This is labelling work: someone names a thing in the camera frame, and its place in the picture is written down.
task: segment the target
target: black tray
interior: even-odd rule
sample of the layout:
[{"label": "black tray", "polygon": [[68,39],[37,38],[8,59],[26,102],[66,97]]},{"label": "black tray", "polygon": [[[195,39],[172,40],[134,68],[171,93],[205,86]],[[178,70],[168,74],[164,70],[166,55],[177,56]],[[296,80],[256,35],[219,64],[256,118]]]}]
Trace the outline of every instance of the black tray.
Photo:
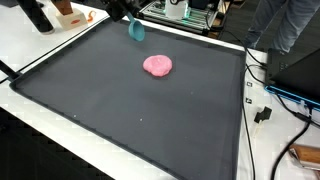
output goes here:
[{"label": "black tray", "polygon": [[[107,19],[11,88],[178,179],[236,179],[245,53]],[[145,58],[174,69],[154,78]]]}]

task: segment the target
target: pink play dough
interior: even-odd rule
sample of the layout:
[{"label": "pink play dough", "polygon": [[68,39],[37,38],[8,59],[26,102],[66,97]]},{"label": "pink play dough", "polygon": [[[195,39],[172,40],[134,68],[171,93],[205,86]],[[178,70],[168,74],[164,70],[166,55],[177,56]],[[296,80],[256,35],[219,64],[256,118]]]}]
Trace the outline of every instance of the pink play dough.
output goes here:
[{"label": "pink play dough", "polygon": [[150,56],[144,61],[143,69],[154,76],[162,77],[172,69],[172,61],[164,55]]}]

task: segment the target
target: person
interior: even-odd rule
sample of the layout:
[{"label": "person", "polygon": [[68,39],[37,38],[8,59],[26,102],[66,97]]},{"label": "person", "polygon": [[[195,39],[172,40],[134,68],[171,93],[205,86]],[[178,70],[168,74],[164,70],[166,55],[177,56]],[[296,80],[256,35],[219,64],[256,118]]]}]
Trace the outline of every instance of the person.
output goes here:
[{"label": "person", "polygon": [[247,48],[256,48],[261,35],[286,2],[287,9],[271,48],[289,53],[290,48],[319,9],[320,0],[260,0],[252,25],[245,36],[244,45]]}]

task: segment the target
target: table surface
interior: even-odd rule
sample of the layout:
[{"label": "table surface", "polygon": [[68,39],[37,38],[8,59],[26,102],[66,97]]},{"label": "table surface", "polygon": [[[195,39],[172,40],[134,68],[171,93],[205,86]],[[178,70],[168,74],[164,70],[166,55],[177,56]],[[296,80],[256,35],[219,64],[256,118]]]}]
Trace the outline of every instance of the table surface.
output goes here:
[{"label": "table surface", "polygon": [[[103,10],[72,3],[72,7],[82,11],[86,18],[91,10],[96,11],[96,16],[88,25],[64,31],[55,17],[57,12],[55,6],[50,1],[40,2],[45,4],[42,10],[55,28],[55,32],[51,35],[42,35],[20,6],[7,8],[0,5],[0,27],[2,27],[0,28],[0,60],[15,71],[52,51],[66,40],[93,28],[97,22],[108,17],[107,12]],[[4,78],[6,75],[0,72],[0,81]]]},{"label": "table surface", "polygon": [[[92,8],[81,7],[83,11],[88,12]],[[19,14],[17,9],[12,9],[10,13]],[[212,44],[218,44],[228,48],[242,50],[242,47],[225,43],[222,41],[194,35],[191,33],[183,32],[180,30],[172,29],[162,25],[156,25],[151,22],[141,21],[146,26],[151,26],[156,29],[161,29],[171,33],[180,34],[183,36],[189,36],[202,41],[207,41]],[[8,33],[8,29],[0,30],[6,32],[7,39],[11,38],[11,41],[18,41],[14,36]],[[55,48],[57,44],[66,41],[70,36],[63,36],[52,38],[51,36],[40,37],[40,35],[34,35],[34,38],[41,40],[45,38],[46,43],[34,42],[30,36],[21,36],[20,41],[24,39],[33,42],[28,46],[28,51],[23,50],[26,46],[15,46],[14,49],[20,53],[14,55],[14,63],[10,63],[15,70],[22,68],[24,65],[33,61],[34,59],[43,56],[50,51],[50,47]],[[57,48],[57,50],[63,48],[68,43]],[[13,47],[6,47],[5,54],[12,53]],[[30,67],[26,68],[22,72],[26,72],[28,69],[34,67],[42,60],[51,56],[54,52],[44,55],[39,61],[33,63]],[[260,61],[266,61],[266,54],[252,50],[252,54]],[[254,64],[254,61],[248,56],[247,64]],[[257,68],[252,68],[252,71],[260,79],[263,79],[264,72]],[[245,86],[244,97],[252,100],[252,104],[245,103],[245,109],[247,113],[250,138],[252,141],[254,160],[256,165],[256,175],[259,180],[270,179],[270,172],[272,165],[286,143],[295,136],[304,126],[304,123],[289,114],[278,102],[278,100],[264,91],[263,86],[256,82],[247,73],[246,82],[251,82],[252,87]],[[119,148],[118,146],[108,142],[107,140],[95,135],[94,133],[72,123],[71,121],[49,111],[48,109],[20,96],[9,88],[9,81],[5,81],[0,84],[0,107],[10,112],[23,122],[29,124],[39,132],[48,136],[55,142],[64,146],[74,154],[83,158],[90,164],[94,165],[98,169],[102,170],[114,179],[147,179],[147,180],[162,180],[162,179],[174,179],[170,174],[158,169],[150,163],[142,160],[141,158]],[[298,111],[299,108],[295,103],[285,101],[289,108]],[[253,119],[258,111],[262,111],[267,106],[273,109],[271,119],[265,121],[258,131],[255,133],[256,124]],[[314,119],[320,119],[320,113],[314,112]],[[306,145],[320,146],[319,129],[311,126],[307,133],[300,138],[297,142]],[[242,123],[238,156],[238,180],[252,179],[252,168],[250,161],[250,154],[248,149],[248,143],[246,139],[244,123]],[[293,165],[291,159],[286,155],[281,161],[278,169],[276,179],[297,179],[297,180],[315,180],[316,177],[312,171],[301,169]]]}]

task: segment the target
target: white table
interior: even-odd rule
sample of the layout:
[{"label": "white table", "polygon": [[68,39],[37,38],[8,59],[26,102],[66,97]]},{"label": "white table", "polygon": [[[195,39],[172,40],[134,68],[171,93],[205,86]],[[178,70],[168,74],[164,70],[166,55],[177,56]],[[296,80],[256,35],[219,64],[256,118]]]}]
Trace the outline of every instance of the white table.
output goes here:
[{"label": "white table", "polygon": [[[156,25],[150,22],[142,21],[146,26],[162,29],[168,32],[177,33],[183,36],[193,37],[195,39],[207,41],[213,44],[222,45],[225,47],[242,50],[242,47],[224,43],[221,41],[209,39],[206,37],[194,35],[191,33],[175,30],[161,25]],[[29,47],[32,50],[39,49],[41,45],[33,44]],[[260,61],[266,60],[266,54],[258,51],[253,51],[252,54]],[[39,61],[32,64],[22,72],[26,72],[31,67],[40,63],[52,55],[41,58]],[[248,64],[253,64],[254,61],[248,57]],[[254,68],[253,72],[258,78],[263,79],[263,72]],[[278,156],[285,144],[295,136],[304,126],[300,120],[292,117],[284,110],[279,102],[263,90],[263,86],[258,84],[249,75],[246,76],[246,81],[253,83],[253,87],[246,86],[244,97],[253,100],[252,104],[245,104],[247,118],[249,122],[249,131],[251,133],[254,159],[256,163],[257,180],[269,179],[271,167],[275,158]],[[289,107],[297,110],[294,103],[289,102]],[[255,123],[253,119],[257,111],[261,111],[264,106],[271,107],[273,113],[271,120],[264,123],[263,128],[254,136]],[[137,180],[162,180],[174,179],[170,174],[158,169],[139,157],[117,147],[116,145],[104,140],[92,132],[74,124],[73,122],[61,117],[46,108],[33,103],[32,101],[16,94],[9,88],[9,81],[0,84],[0,107],[10,112],[23,122],[35,128],[39,132],[48,136],[55,142],[64,146],[77,156],[94,165],[114,179],[137,179]],[[310,127],[309,131],[301,139],[299,143],[320,146],[320,131],[315,127]],[[251,161],[249,149],[246,140],[244,125],[241,127],[239,156],[238,156],[238,180],[252,179]],[[288,156],[285,156],[281,161],[277,179],[301,179],[313,180],[315,176],[312,171],[297,168],[292,165]]]},{"label": "white table", "polygon": [[[45,5],[43,11],[55,28],[55,32],[51,35],[42,35],[20,6],[7,8],[0,5],[0,60],[15,71],[55,49],[66,40],[93,28],[97,22],[108,17],[106,11],[72,3],[72,7],[82,11],[87,18],[91,10],[96,12],[96,16],[87,26],[64,31],[55,17],[57,9],[51,1],[40,2]],[[0,72],[0,81],[4,78],[6,75]]]}]

